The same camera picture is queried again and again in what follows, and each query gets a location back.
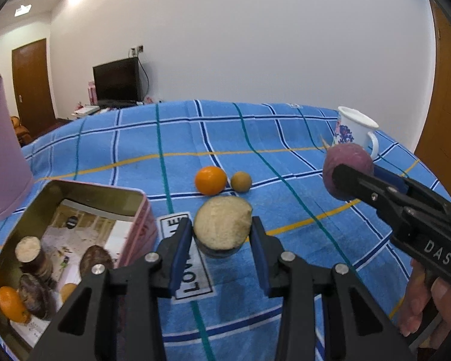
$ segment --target floral mug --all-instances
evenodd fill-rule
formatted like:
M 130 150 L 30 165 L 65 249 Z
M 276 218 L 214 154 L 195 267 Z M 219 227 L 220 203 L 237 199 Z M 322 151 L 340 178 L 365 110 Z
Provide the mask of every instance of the floral mug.
M 374 130 L 378 130 L 379 125 L 358 110 L 340 106 L 338 111 L 338 121 L 332 144 L 354 142 L 367 149 L 369 141 L 371 141 L 373 147 L 371 157 L 375 159 L 379 152 L 379 142 Z

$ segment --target tv stand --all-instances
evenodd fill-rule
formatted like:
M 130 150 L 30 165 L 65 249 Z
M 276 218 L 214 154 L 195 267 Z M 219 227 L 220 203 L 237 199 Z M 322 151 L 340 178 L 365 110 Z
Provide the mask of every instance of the tv stand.
M 115 108 L 115 109 L 124 109 L 126 107 L 134 107 L 137 105 L 137 102 L 135 102 L 133 100 L 106 99 L 106 100 L 99 100 L 97 103 L 101 109 L 106 109 L 108 107 Z

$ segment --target finger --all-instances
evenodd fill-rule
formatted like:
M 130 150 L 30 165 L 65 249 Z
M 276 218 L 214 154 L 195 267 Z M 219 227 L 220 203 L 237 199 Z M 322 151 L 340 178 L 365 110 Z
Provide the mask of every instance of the finger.
M 421 326 L 421 321 L 423 319 L 423 314 L 419 314 L 419 316 L 411 316 L 406 323 L 402 324 L 399 328 L 401 334 L 404 336 L 409 336 L 410 333 L 415 333 L 419 327 Z
M 451 285 L 438 278 L 431 287 L 431 294 L 438 312 L 451 326 Z
M 451 330 L 451 324 L 446 321 L 442 321 L 439 326 L 434 330 L 429 338 L 429 347 L 431 349 L 437 349 L 443 343 Z
M 416 261 L 411 262 L 413 272 L 406 287 L 403 304 L 399 309 L 399 326 L 408 326 L 407 322 L 412 316 L 418 316 L 431 298 L 429 290 L 424 284 L 426 273 L 424 268 Z

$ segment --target television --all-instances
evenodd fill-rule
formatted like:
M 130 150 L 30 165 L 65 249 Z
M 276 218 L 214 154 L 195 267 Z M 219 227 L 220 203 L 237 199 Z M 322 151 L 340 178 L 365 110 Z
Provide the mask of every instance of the television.
M 130 107 L 143 101 L 138 57 L 94 66 L 97 103 L 100 108 Z

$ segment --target bed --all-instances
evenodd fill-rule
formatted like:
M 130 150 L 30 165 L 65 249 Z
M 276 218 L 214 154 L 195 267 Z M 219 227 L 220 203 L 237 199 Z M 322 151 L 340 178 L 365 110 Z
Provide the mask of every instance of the bed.
M 22 207 L 0 221 L 0 247 L 51 179 L 141 189 L 155 217 L 194 216 L 207 199 L 195 189 L 195 173 L 215 165 L 229 178 L 237 171 L 252 176 L 251 190 L 241 196 L 287 250 L 318 266 L 350 263 L 394 319 L 411 272 L 410 258 L 388 242 L 391 229 L 371 207 L 338 201 L 326 192 L 323 141 L 332 142 L 336 119 L 335 110 L 293 104 L 193 100 L 74 121 L 23 148 L 36 183 Z M 449 198 L 433 173 L 400 143 L 383 132 L 378 139 L 375 164 Z M 222 194 L 236 193 L 227 184 Z M 263 295 L 250 245 L 224 260 L 200 255 L 191 270 L 201 280 L 200 289 L 180 300 L 160 300 L 168 359 L 274 359 L 281 300 Z M 315 303 L 320 311 L 321 299 Z M 316 323 L 316 359 L 322 360 L 320 313 Z M 0 344 L 13 357 L 2 338 Z

